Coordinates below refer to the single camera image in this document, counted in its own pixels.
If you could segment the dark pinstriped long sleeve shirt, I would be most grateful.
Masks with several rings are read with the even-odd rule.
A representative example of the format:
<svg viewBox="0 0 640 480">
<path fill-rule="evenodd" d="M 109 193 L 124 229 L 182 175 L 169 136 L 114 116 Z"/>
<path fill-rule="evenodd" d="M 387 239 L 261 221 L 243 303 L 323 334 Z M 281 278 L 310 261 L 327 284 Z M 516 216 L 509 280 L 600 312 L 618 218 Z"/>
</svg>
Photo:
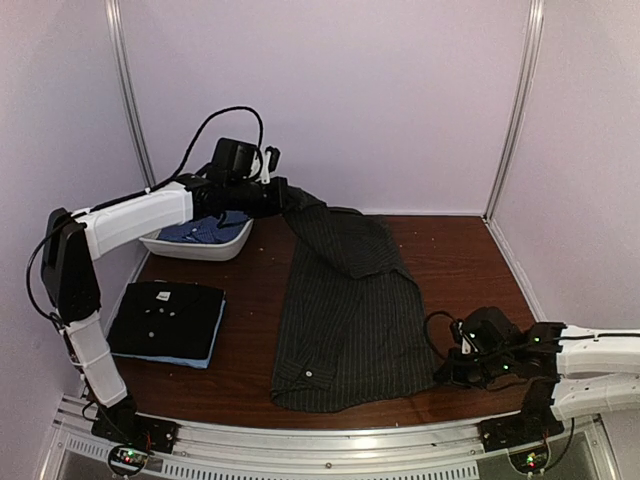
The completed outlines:
<svg viewBox="0 0 640 480">
<path fill-rule="evenodd" d="M 270 397 L 282 408 L 332 413 L 433 387 L 421 288 L 388 223 L 288 191 L 296 237 Z"/>
</svg>

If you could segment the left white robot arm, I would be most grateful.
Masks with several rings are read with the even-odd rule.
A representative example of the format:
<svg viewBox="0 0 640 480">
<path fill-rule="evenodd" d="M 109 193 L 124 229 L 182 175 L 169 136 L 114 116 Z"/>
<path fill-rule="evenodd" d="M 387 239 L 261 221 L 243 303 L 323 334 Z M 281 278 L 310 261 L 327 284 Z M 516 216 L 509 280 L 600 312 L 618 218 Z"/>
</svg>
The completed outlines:
<svg viewBox="0 0 640 480">
<path fill-rule="evenodd" d="M 278 148 L 220 139 L 197 173 L 177 172 L 161 185 L 92 208 L 52 211 L 33 258 L 53 307 L 46 314 L 70 349 L 97 404 L 110 408 L 106 429 L 123 444 L 144 433 L 138 415 L 120 405 L 128 395 L 100 325 L 96 260 L 156 230 L 239 211 L 252 219 L 284 212 L 288 181 L 276 175 Z"/>
</svg>

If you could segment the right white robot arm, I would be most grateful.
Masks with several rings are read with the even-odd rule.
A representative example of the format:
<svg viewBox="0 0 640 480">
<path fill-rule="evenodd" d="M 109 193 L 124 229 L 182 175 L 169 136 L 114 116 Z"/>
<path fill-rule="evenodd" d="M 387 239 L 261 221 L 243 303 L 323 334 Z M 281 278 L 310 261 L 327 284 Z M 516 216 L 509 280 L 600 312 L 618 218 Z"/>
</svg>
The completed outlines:
<svg viewBox="0 0 640 480">
<path fill-rule="evenodd" d="M 535 440 L 551 424 L 575 417 L 639 407 L 639 333 L 537 322 L 522 330 L 497 307 L 464 319 L 434 311 L 449 322 L 454 345 L 435 354 L 442 364 L 435 382 L 499 391 L 528 386 L 512 430 Z"/>
</svg>

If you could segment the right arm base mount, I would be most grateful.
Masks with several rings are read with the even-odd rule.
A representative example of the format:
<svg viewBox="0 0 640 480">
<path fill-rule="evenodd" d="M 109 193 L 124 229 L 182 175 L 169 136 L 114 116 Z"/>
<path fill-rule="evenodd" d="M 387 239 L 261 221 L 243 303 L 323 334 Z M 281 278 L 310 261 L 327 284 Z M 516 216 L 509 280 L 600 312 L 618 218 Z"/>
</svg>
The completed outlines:
<svg viewBox="0 0 640 480">
<path fill-rule="evenodd" d="M 549 440 L 564 432 L 549 400 L 527 397 L 518 413 L 483 420 L 480 439 L 486 453 L 506 449 L 517 473 L 533 476 L 551 466 Z"/>
</svg>

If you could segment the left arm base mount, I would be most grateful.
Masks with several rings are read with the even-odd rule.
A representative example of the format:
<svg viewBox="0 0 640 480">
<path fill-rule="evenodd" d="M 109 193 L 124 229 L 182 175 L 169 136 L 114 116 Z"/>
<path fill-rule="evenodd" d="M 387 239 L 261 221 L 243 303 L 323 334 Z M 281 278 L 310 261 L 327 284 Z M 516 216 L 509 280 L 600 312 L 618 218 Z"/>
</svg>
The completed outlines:
<svg viewBox="0 0 640 480">
<path fill-rule="evenodd" d="M 178 424 L 141 415 L 134 404 L 98 405 L 91 433 L 113 443 L 107 466 L 116 477 L 130 479 L 142 472 L 154 454 L 173 452 Z"/>
</svg>

